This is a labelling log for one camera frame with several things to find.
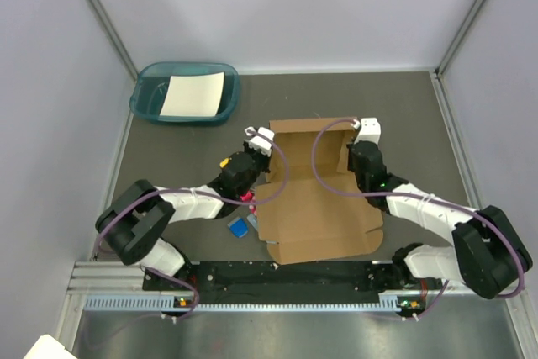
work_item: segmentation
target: reflective floor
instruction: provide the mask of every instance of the reflective floor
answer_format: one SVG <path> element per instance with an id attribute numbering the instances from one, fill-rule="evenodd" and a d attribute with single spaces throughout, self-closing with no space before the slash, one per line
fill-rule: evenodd
<path id="1" fill-rule="evenodd" d="M 85 313 L 81 330 L 99 343 L 136 313 Z M 141 319 L 90 351 L 81 336 L 79 359 L 137 358 L 509 358 L 523 357 L 506 304 L 444 297 L 419 323 L 371 314 L 196 314 L 174 325 Z"/>

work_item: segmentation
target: gray floor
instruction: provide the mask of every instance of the gray floor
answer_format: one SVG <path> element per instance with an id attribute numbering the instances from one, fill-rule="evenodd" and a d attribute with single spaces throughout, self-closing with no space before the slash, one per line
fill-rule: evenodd
<path id="1" fill-rule="evenodd" d="M 457 203 L 466 197 L 456 161 L 426 72 L 308 74 L 242 77 L 240 104 L 219 127 L 156 125 L 134 119 L 116 193 L 147 178 L 162 187 L 192 187 L 213 179 L 219 162 L 240 150 L 243 129 L 269 119 L 377 117 L 380 147 L 389 170 L 425 191 Z M 193 261 L 265 261 L 265 244 L 250 231 L 235 238 L 229 219 L 171 224 L 165 237 Z M 412 242 L 443 245 L 418 226 L 385 217 L 384 240 L 362 260 L 390 259 Z"/>
<path id="2" fill-rule="evenodd" d="M 419 323 L 353 313 L 195 314 L 178 325 L 143 319 L 98 351 L 79 336 L 74 353 L 79 359 L 522 358 L 506 311 L 501 300 L 446 296 Z M 86 312 L 82 327 L 91 326 L 87 337 L 97 345 L 138 315 Z"/>

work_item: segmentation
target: gray tabletop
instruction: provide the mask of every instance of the gray tabletop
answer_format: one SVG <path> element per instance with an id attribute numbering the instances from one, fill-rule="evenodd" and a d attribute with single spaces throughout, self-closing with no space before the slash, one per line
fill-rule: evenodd
<path id="1" fill-rule="evenodd" d="M 219 163 L 240 150 L 247 126 L 269 119 L 376 117 L 380 148 L 391 172 L 417 187 L 466 203 L 446 127 L 427 72 L 243 76 L 240 103 L 226 124 L 195 127 L 134 119 L 119 171 L 116 193 L 146 178 L 161 187 L 196 187 L 219 173 Z M 237 215 L 247 211 L 238 209 Z M 269 261 L 264 242 L 249 234 L 235 238 L 230 218 L 170 224 L 165 238 L 192 261 Z M 413 242 L 444 245 L 416 224 L 384 217 L 384 239 L 361 260 L 387 260 Z"/>

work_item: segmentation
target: blue block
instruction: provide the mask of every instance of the blue block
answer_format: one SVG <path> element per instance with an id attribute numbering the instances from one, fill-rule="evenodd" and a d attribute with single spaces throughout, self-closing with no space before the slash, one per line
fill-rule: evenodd
<path id="1" fill-rule="evenodd" d="M 231 230 L 234 236 L 238 238 L 244 237 L 249 232 L 249 228 L 242 218 L 237 218 L 236 220 L 228 223 L 228 228 Z"/>

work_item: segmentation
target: open cardboard box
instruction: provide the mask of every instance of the open cardboard box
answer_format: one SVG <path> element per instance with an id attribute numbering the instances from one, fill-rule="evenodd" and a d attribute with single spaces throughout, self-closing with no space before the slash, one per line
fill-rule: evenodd
<path id="1" fill-rule="evenodd" d="M 328 260 L 374 252 L 382 242 L 381 212 L 364 198 L 347 198 L 323 188 L 310 166 L 312 144 L 319 131 L 336 119 L 289 119 L 269 123 L 275 142 L 290 166 L 290 181 L 282 194 L 256 208 L 261 240 L 280 264 Z M 359 192 L 355 175 L 347 171 L 347 143 L 353 128 L 333 126 L 321 138 L 316 154 L 320 176 L 345 192 Z M 282 158 L 272 154 L 268 184 L 256 187 L 256 199 L 271 196 L 282 184 Z"/>

